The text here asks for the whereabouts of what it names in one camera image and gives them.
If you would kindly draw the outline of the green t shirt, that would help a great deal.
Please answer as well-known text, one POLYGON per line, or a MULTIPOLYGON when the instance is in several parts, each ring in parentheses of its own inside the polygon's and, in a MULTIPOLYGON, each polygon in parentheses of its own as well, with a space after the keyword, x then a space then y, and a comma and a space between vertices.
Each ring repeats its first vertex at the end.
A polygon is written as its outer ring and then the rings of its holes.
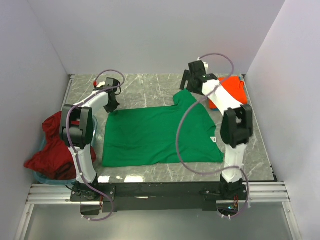
POLYGON ((222 163, 224 154, 211 140, 216 125, 202 104, 179 123, 196 102, 187 90, 173 96, 173 105, 117 110, 108 115, 105 125, 102 166, 120 168, 175 164, 176 145, 186 163, 222 163))

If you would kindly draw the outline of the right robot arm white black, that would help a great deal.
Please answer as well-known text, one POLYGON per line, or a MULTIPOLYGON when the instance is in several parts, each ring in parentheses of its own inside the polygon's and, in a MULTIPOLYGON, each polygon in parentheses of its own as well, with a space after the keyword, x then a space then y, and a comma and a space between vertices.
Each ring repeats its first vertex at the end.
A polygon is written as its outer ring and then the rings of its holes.
POLYGON ((224 169, 219 187, 222 198, 230 200, 237 194, 234 185, 242 179, 244 155, 253 135, 253 110, 249 104, 236 100, 213 73, 207 73, 208 65, 202 60, 188 64, 183 73, 180 88, 206 96, 222 115, 220 136, 225 144, 224 169))

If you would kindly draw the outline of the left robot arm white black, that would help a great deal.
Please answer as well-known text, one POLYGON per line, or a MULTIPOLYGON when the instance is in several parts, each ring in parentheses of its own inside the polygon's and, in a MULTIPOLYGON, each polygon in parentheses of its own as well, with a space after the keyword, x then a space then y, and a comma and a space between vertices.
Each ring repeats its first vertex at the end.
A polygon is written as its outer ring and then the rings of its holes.
POLYGON ((61 110, 59 136, 72 155, 76 181, 80 184, 88 183, 82 189, 82 195, 88 201, 94 201, 100 195, 100 188, 93 184, 97 178, 91 156, 96 126, 93 116, 102 108, 107 113, 116 110, 120 105, 116 96, 120 93, 121 83, 108 77, 99 84, 95 82, 87 98, 76 104, 65 104, 61 110))

